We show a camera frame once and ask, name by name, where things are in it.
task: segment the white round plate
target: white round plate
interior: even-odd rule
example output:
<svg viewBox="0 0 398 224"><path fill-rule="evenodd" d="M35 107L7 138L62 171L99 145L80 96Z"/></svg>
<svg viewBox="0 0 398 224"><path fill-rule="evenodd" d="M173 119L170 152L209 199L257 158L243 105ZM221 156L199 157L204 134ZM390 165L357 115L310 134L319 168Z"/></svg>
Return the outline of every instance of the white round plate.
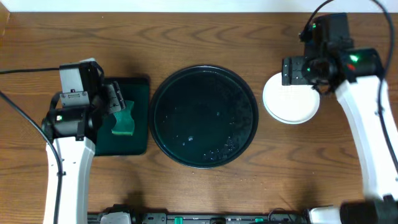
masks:
<svg viewBox="0 0 398 224"><path fill-rule="evenodd" d="M311 119L319 108L319 93L310 85L282 86L282 74L271 77L262 92L268 113L286 124L302 124Z"/></svg>

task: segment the round tray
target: round tray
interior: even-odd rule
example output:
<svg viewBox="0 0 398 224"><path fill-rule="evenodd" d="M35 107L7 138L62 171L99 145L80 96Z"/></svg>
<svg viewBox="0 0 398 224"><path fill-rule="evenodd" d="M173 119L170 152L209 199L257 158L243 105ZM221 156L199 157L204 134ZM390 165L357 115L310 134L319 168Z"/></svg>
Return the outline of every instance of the round tray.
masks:
<svg viewBox="0 0 398 224"><path fill-rule="evenodd" d="M198 65L168 77L150 103L149 128L173 160L212 168L241 155L256 134L258 108L248 84L225 68Z"/></svg>

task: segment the green sponge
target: green sponge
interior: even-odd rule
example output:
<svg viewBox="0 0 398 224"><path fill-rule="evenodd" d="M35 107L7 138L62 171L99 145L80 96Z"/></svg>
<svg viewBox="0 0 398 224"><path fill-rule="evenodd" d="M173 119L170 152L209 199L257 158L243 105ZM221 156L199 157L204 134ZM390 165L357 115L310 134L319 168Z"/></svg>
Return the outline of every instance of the green sponge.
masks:
<svg viewBox="0 0 398 224"><path fill-rule="evenodd" d="M134 129L136 128L136 124L131 117L134 102L128 100L124 102L126 103L126 108L113 114L116 118L116 124L112 128L112 134L132 136L134 134Z"/></svg>

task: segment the cable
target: cable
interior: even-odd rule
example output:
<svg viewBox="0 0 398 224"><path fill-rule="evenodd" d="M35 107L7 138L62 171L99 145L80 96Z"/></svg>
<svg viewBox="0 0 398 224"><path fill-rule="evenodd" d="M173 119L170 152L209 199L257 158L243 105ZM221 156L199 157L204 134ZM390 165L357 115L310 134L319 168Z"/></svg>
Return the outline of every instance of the cable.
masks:
<svg viewBox="0 0 398 224"><path fill-rule="evenodd" d="M0 71L2 74L19 73L19 72L47 72L47 71L58 71L59 68L33 68L33 69L17 69L17 70L6 70Z"/></svg>
<svg viewBox="0 0 398 224"><path fill-rule="evenodd" d="M308 29L308 26L310 25L312 19L314 18L315 14L325 5L327 5L328 3L332 2L334 0L327 0L324 3L322 3L319 7L317 7L317 9L312 13L312 15L310 16L308 22L306 23L303 32L300 34L304 35L305 31ZM387 55L387 60L386 60L386 64L384 65L384 71L382 73L382 75L379 77L380 78L380 84L379 84L379 89L377 91L377 112L379 114L379 118L380 118L380 124L381 124L381 128L383 131L383 135L384 135L384 139L386 140L386 144L388 147L388 150L390 152L392 161L394 163L394 166L396 168L396 171L398 173L398 159L397 156L395 155L394 149L392 148L392 144L390 141L390 137L388 135L387 132L387 127L386 127L386 123L384 121L384 115L383 115L383 107L381 105L381 91L382 91L382 84L384 82L384 80L386 79L388 70L390 68L390 64L391 64L391 60L392 60L392 56L394 54L394 41L395 41L395 34L394 34L394 23L392 22L391 16L388 13L387 9L378 1L378 0L370 0L372 2L374 2L377 6L379 6L379 8L383 11L384 17L386 18L386 21L388 22L389 25L389 31L390 31L390 44L389 44L389 51L388 51L388 55Z"/></svg>
<svg viewBox="0 0 398 224"><path fill-rule="evenodd" d="M274 209L272 209L272 211L268 214L268 221L271 221L271 216L272 216L272 214L274 213L274 211L275 210L277 210L277 209L279 209L279 210L283 210L283 211L285 211L286 212L286 210L285 209L283 209L283 208L274 208ZM288 217L289 217L289 219L290 219L290 221L292 222L292 223L294 223L294 221L293 221L293 219L292 219L292 217L290 217L290 215L289 214L286 214Z"/></svg>
<svg viewBox="0 0 398 224"><path fill-rule="evenodd" d="M43 71L53 71L59 70L59 68L38 68L38 69L22 69L22 70L8 70L0 72L0 74L8 74L8 73L17 73L17 72L43 72ZM33 127L42 135L44 140L50 146L51 151L54 154L55 160L57 162L58 167L58 185L57 185L57 195L55 197L55 210L54 210L54 224L58 223L58 214L59 214L59 207L60 207L60 199L61 199L61 186L62 186L62 176L63 176L63 169L62 169L62 162L61 159L55 150L53 144L50 142L48 137L44 134L44 132L40 129L39 125L30 118L24 111L22 111L12 100L10 100L2 91L0 91L0 97L4 99L6 103L8 103L14 110L16 110L22 117L24 117L28 122L33 125Z"/></svg>

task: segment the wooden table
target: wooden table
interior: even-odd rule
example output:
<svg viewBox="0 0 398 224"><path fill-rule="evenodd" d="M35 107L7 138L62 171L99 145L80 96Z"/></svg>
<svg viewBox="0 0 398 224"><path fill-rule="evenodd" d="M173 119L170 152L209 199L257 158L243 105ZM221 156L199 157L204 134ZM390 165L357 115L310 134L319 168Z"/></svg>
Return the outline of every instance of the wooden table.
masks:
<svg viewBox="0 0 398 224"><path fill-rule="evenodd" d="M334 96L305 124L273 119L262 105L266 81L281 59L303 54L297 34L309 14L12 13L0 48L0 68L57 67L95 57L108 77L150 77L150 94L174 71L221 65L241 75L259 104L252 144L216 169L192 169L169 159L148 138L143 156L99 157L90 174L88 210L114 203L138 210L267 213L362 199L361 170L346 117ZM393 16L398 26L398 15ZM387 53L382 14L350 14L356 46ZM398 57L389 74L398 121ZM0 76L0 89L38 123L61 90L58 72ZM41 223L47 189L45 143L0 101L1 223Z"/></svg>

